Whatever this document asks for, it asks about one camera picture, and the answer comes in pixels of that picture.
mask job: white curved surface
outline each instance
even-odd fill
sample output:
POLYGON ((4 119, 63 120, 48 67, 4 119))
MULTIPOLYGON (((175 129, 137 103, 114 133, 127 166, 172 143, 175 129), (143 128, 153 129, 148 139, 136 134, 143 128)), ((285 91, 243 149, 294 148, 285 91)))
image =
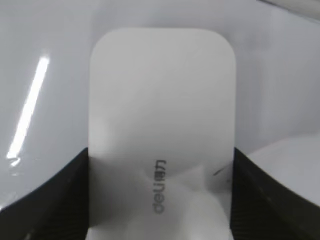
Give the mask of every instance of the white curved surface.
POLYGON ((0 0, 0 206, 88 145, 89 58, 119 27, 213 30, 237 60, 235 145, 248 154, 320 129, 320 25, 256 0, 0 0), (19 152, 7 159, 41 57, 49 64, 19 152))
POLYGON ((320 207, 320 133, 288 138, 249 158, 279 183, 320 207))

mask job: black ridged surface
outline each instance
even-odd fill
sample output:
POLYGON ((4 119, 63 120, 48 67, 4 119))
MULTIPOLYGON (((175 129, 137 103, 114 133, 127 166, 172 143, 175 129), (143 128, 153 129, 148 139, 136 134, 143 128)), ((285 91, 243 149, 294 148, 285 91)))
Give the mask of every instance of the black ridged surface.
POLYGON ((61 171, 0 211, 0 240, 85 240, 89 158, 84 149, 61 171))
POLYGON ((232 181, 234 240, 320 239, 316 227, 320 208, 277 183, 238 150, 232 181))
POLYGON ((32 240, 85 240, 89 227, 89 171, 84 164, 32 240))

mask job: white plastic device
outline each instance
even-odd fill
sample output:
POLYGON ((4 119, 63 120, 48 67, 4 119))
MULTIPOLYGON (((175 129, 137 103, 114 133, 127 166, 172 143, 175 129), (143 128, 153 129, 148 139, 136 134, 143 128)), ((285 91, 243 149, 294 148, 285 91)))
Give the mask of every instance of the white plastic device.
POLYGON ((231 238, 235 87, 215 32, 126 28, 96 44, 89 240, 231 238))

